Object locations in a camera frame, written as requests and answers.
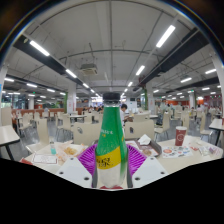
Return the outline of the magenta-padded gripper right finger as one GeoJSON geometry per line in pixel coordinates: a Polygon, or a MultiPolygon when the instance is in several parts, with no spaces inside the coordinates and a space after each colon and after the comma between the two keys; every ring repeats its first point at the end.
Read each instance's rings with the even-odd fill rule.
{"type": "Polygon", "coordinates": [[[155,157],[147,157],[135,147],[128,145],[127,186],[140,188],[168,175],[155,157]]]}

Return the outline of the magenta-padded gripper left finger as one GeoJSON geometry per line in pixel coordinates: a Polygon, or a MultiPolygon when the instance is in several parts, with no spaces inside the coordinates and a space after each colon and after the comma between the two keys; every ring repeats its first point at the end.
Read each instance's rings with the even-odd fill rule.
{"type": "Polygon", "coordinates": [[[97,186],[95,149],[92,145],[75,158],[67,159],[56,175],[84,188],[97,186]]]}

